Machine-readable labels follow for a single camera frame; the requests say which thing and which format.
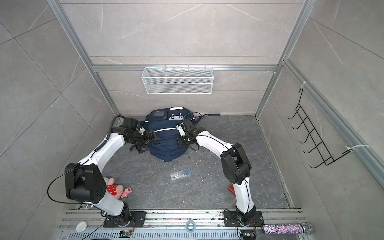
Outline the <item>navy blue student backpack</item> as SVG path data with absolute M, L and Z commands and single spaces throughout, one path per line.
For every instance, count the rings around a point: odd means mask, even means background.
M 171 162 L 183 155 L 191 145 L 196 144 L 179 147 L 177 137 L 180 134 L 177 125 L 186 119 L 191 119 L 197 126 L 196 123 L 202 117 L 202 115 L 195 117 L 195 112 L 184 107 L 153 110 L 144 121 L 140 122 L 141 127 L 147 131 L 153 130 L 160 137 L 159 141 L 153 141 L 149 144 L 148 151 L 150 154 L 164 162 Z

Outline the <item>clear plastic eraser box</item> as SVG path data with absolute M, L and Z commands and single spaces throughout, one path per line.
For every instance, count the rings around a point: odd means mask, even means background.
M 170 178 L 172 181 L 174 181 L 174 180 L 186 178 L 186 177 L 190 176 L 191 174 L 192 174 L 191 169 L 184 169 L 184 170 L 180 170 L 180 171 L 171 173 Z

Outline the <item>red wallet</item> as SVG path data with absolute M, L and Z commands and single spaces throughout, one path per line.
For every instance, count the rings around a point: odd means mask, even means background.
M 232 193 L 234 196 L 236 195 L 233 184 L 230 184 L 230 185 L 229 185 L 228 190 L 229 190 L 229 192 Z

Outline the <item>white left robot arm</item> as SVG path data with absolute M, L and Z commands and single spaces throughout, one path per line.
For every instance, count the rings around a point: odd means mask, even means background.
M 107 191 L 102 171 L 117 150 L 126 143 L 141 149 L 159 139 L 153 130 L 145 130 L 138 120 L 115 116 L 102 143 L 77 164 L 66 166 L 66 197 L 78 203 L 95 206 L 108 216 L 127 216 L 127 204 Z

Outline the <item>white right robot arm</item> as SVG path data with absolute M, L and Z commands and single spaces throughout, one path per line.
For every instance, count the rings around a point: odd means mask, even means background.
M 213 136 L 204 128 L 193 125 L 186 119 L 177 125 L 181 147 L 196 144 L 214 153 L 221 159 L 223 173 L 233 185 L 236 196 L 236 212 L 242 225 L 249 225 L 256 214 L 256 207 L 250 190 L 251 163 L 243 146 L 239 143 L 230 144 Z

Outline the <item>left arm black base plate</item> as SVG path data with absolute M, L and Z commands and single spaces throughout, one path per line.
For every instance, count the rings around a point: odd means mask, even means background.
M 106 221 L 103 224 L 104 228 L 142 228 L 146 219 L 146 212 L 122 212 L 120 216 L 106 215 Z

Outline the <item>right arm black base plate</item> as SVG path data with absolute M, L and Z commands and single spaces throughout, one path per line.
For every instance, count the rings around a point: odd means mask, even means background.
M 241 212 L 225 209 L 223 215 L 225 227 L 261 227 L 265 223 L 262 212 L 256 210 L 251 210 L 251 212 L 242 215 Z

